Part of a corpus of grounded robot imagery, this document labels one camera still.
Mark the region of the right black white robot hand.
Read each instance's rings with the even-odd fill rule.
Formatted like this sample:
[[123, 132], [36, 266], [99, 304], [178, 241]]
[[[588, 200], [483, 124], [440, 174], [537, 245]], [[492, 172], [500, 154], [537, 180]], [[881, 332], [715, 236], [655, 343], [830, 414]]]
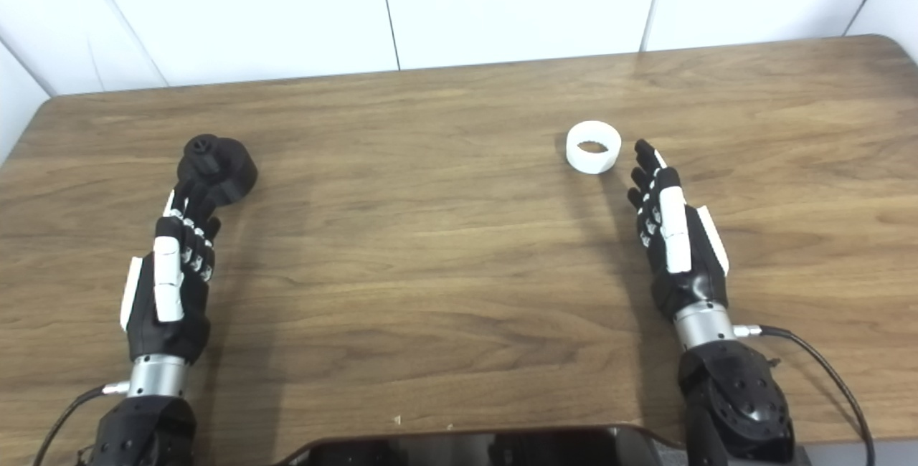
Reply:
[[707, 206], [686, 201], [678, 170], [645, 139], [634, 145], [638, 165], [628, 191], [636, 229], [651, 270], [657, 310], [672, 318], [695, 303], [728, 306], [730, 271], [724, 242]]

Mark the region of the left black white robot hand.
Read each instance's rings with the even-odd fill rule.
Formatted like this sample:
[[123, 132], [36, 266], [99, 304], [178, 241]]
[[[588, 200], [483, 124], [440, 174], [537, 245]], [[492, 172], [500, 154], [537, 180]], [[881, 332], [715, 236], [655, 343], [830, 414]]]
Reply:
[[178, 182], [156, 220], [151, 251], [131, 258], [119, 325], [132, 361], [167, 355], [193, 364], [206, 348], [209, 281], [221, 227], [215, 210], [202, 182]]

